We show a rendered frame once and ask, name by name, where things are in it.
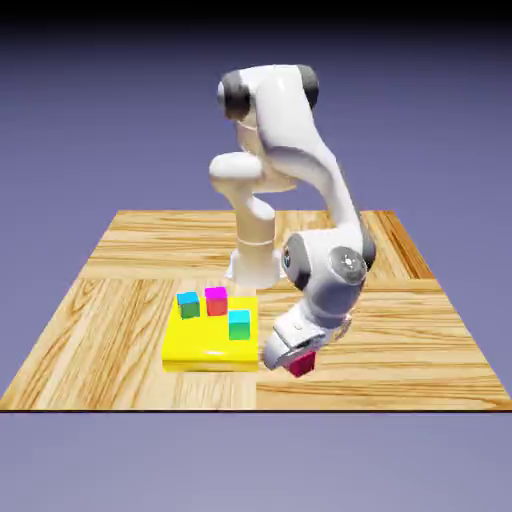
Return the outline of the large yellow box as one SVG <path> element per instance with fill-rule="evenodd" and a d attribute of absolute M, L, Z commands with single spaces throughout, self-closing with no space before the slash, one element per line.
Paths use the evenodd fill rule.
<path fill-rule="evenodd" d="M 259 365 L 258 298 L 230 297 L 228 311 L 247 309 L 251 316 L 249 340 L 231 341 L 228 311 L 223 316 L 208 316 L 205 298 L 200 299 L 200 316 L 182 319 L 177 298 L 163 338 L 162 366 L 168 372 L 244 372 Z"/>

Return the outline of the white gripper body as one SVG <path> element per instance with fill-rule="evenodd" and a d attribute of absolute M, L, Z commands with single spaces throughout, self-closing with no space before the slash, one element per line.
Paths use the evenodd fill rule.
<path fill-rule="evenodd" d="M 275 320 L 263 348 L 263 363 L 270 370 L 284 367 L 325 340 L 326 329 L 314 322 L 306 302 L 300 300 Z"/>

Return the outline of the small crimson cube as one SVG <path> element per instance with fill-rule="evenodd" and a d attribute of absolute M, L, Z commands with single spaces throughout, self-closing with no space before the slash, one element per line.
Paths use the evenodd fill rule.
<path fill-rule="evenodd" d="M 296 378 L 302 377 L 315 369 L 315 360 L 315 351 L 304 353 L 290 362 L 287 370 Z"/>

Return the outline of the small blue-topped green cube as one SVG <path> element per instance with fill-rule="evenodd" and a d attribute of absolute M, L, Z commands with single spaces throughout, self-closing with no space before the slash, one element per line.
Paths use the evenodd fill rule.
<path fill-rule="evenodd" d="M 200 316 L 200 299 L 195 291 L 177 294 L 179 313 L 182 319 L 196 318 Z"/>

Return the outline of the small cyan-topped green cube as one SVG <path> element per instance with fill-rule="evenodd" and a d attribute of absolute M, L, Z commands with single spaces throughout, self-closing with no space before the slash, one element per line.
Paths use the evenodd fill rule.
<path fill-rule="evenodd" d="M 247 309 L 228 311 L 228 331 L 231 341 L 249 340 L 251 336 L 251 316 Z"/>

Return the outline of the small magenta-topped red cube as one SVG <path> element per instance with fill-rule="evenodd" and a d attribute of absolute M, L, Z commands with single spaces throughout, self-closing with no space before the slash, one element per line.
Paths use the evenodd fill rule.
<path fill-rule="evenodd" d="M 228 311 L 228 294 L 224 286 L 204 289 L 208 316 L 223 316 Z"/>

